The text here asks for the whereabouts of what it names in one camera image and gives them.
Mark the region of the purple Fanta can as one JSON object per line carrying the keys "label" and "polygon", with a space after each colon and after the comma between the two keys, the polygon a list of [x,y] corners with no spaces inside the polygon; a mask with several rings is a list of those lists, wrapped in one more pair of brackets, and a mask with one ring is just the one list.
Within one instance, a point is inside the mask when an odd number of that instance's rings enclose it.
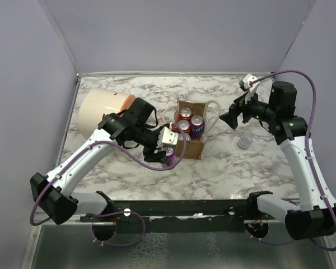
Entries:
{"label": "purple Fanta can", "polygon": [[201,138],[205,126],[203,118],[199,115],[192,116],[192,118],[190,119],[190,126],[191,126],[190,130],[191,138],[193,139]]}
{"label": "purple Fanta can", "polygon": [[185,132],[180,133],[179,136],[178,136],[178,139],[179,140],[186,140],[186,141],[191,141],[192,140],[190,135],[188,133],[185,133]]}

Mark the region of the red cola can front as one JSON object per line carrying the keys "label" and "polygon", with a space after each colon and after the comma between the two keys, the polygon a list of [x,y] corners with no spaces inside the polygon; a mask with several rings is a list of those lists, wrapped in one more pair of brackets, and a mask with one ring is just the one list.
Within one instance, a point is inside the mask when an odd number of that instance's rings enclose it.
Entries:
{"label": "red cola can front", "polygon": [[189,134],[191,130],[191,126],[189,121],[187,120],[180,120],[177,122],[177,125],[180,127],[180,129],[184,132]]}

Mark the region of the red cola can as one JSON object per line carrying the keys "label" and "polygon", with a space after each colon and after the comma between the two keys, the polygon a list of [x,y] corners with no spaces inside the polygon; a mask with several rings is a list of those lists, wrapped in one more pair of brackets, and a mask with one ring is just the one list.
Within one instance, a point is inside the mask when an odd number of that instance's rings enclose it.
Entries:
{"label": "red cola can", "polygon": [[187,120],[188,122],[193,116],[193,112],[190,108],[188,107],[183,107],[179,110],[179,120]]}
{"label": "red cola can", "polygon": [[189,134],[191,130],[191,126],[189,121],[187,120],[180,120],[177,122],[177,125],[180,127],[180,129],[184,132]]}

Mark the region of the jute canvas tote bag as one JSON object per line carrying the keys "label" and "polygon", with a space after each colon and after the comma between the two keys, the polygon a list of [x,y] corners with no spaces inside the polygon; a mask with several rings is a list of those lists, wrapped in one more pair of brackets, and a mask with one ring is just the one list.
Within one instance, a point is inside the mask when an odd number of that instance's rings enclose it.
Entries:
{"label": "jute canvas tote bag", "polygon": [[[209,105],[214,104],[217,112],[213,120],[207,118]],[[174,111],[172,119],[166,117],[169,110]],[[180,120],[186,120],[189,127],[184,130],[189,135],[190,140],[186,142],[185,159],[201,160],[202,152],[205,146],[204,140],[208,132],[215,126],[221,115],[221,105],[215,100],[209,100],[205,103],[192,103],[189,101],[178,100],[177,104],[166,108],[162,112],[162,121],[166,124],[171,120],[178,123]]]}

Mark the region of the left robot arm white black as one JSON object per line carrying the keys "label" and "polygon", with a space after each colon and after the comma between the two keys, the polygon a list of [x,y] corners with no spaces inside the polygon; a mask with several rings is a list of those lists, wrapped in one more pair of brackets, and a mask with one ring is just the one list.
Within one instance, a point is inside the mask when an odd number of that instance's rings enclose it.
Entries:
{"label": "left robot arm white black", "polygon": [[128,109],[103,116],[98,127],[87,141],[65,162],[41,175],[34,174],[30,179],[34,208],[40,207],[56,224],[62,224],[73,215],[92,214],[100,221],[112,216],[113,203],[101,191],[76,193],[79,182],[103,158],[114,149],[128,153],[127,141],[143,146],[144,161],[161,163],[165,154],[163,147],[175,147],[178,134],[170,124],[149,125],[147,120],[156,108],[141,98],[136,98]]}

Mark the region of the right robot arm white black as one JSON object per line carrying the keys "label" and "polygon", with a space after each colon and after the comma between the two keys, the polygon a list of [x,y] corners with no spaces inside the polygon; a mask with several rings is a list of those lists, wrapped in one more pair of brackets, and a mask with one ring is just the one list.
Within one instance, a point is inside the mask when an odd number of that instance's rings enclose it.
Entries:
{"label": "right robot arm white black", "polygon": [[306,121],[295,115],[297,90],[289,82],[274,82],[269,101],[259,100],[251,81],[240,81],[244,94],[235,99],[227,113],[220,116],[232,129],[251,118],[259,121],[283,151],[300,198],[299,205],[284,201],[272,192],[251,193],[246,213],[252,219],[264,214],[281,221],[294,240],[330,236],[336,232],[336,199],[327,187],[317,164]]}

